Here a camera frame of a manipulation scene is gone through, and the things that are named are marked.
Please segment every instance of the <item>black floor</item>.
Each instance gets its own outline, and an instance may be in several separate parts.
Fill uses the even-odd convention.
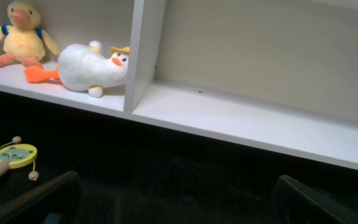
[[[288,174],[338,194],[358,171],[0,93],[0,145],[39,150],[0,179],[0,205],[68,171],[80,175],[75,223],[278,223],[272,190]]]

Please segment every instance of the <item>orange beak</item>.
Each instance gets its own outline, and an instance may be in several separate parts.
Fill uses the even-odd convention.
[[[30,23],[30,15],[24,9],[16,9],[11,14],[12,20],[20,26],[26,26]]]
[[[114,62],[118,66],[122,66],[122,62],[118,58],[112,58],[112,62]]]

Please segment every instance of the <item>yellow duck plush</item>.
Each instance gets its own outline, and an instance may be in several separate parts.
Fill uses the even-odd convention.
[[[0,55],[0,67],[9,65],[14,60],[25,67],[42,67],[39,61],[45,56],[42,41],[54,54],[60,54],[57,43],[44,30],[38,28],[41,15],[34,7],[24,2],[12,2],[7,7],[7,14],[12,25],[0,26],[0,41],[5,38],[4,51]]]

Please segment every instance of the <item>blue strap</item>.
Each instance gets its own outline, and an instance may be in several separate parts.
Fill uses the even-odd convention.
[[[7,34],[8,34],[6,25],[2,25],[2,26],[1,26],[1,31],[2,31],[2,33],[3,33],[4,35],[7,35]]]
[[[42,40],[42,29],[37,27],[35,28],[35,32],[37,33],[38,37]]]
[[[2,25],[1,26],[1,31],[4,35],[8,35],[8,31],[7,31],[7,25]],[[42,40],[42,29],[37,27],[35,28],[35,32],[37,33],[37,36]]]

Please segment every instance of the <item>white plush toy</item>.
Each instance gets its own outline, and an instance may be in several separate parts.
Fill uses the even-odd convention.
[[[97,41],[92,41],[89,46],[71,44],[60,53],[55,70],[27,67],[24,71],[26,79],[29,83],[39,83],[59,78],[70,90],[88,90],[89,95],[101,97],[103,88],[125,84],[129,47],[111,47],[109,59],[99,53],[100,49],[101,44]]]

